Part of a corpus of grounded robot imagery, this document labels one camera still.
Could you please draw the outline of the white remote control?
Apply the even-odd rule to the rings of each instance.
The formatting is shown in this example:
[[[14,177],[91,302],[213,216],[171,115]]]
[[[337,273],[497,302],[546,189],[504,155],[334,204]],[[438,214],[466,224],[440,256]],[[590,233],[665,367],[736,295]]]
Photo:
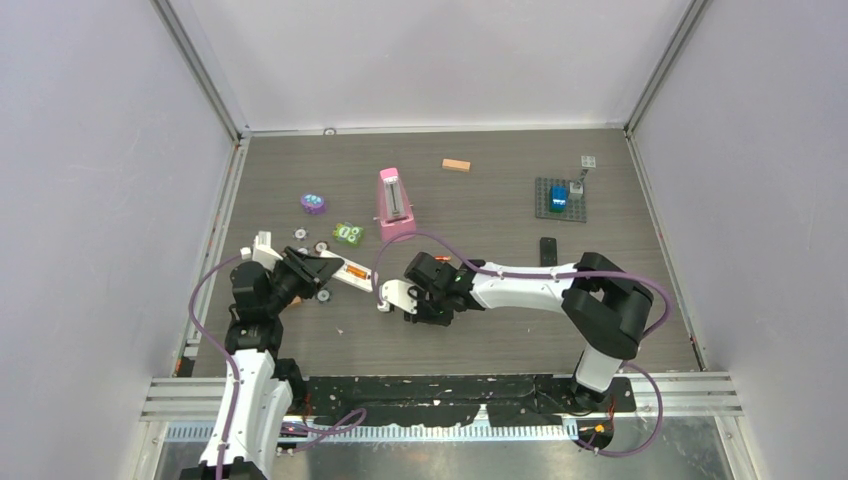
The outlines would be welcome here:
[[[334,279],[366,293],[373,292],[373,271],[370,268],[329,250],[322,251],[319,256],[322,258],[337,259],[343,262],[342,267],[333,274]]]

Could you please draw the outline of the black bar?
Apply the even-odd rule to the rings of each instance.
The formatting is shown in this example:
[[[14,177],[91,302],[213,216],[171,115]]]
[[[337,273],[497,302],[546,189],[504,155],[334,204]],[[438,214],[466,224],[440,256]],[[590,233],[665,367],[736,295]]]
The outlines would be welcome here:
[[[558,245],[555,238],[541,237],[539,239],[539,262],[541,267],[558,264]]]

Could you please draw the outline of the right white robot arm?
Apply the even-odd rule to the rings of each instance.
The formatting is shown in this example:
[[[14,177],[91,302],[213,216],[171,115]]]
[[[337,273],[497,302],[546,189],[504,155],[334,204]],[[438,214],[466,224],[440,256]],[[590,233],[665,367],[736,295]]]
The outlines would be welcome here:
[[[576,263],[547,267],[483,260],[455,267],[421,252],[403,279],[382,286],[381,296],[412,323],[447,326],[459,312],[498,308],[564,315],[586,342],[570,392],[589,411],[610,398],[613,377],[635,358],[654,302],[646,286],[594,252]]]

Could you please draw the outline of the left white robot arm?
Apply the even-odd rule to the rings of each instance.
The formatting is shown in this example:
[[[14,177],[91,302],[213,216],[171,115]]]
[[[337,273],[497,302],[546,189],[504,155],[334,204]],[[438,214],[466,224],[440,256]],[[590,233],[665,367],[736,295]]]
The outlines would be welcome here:
[[[223,341],[209,341],[226,362],[225,390],[198,464],[182,479],[270,478],[283,418],[307,398],[297,362],[279,355],[280,315],[295,299],[315,297],[344,266],[340,258],[267,246],[230,262],[231,321]]]

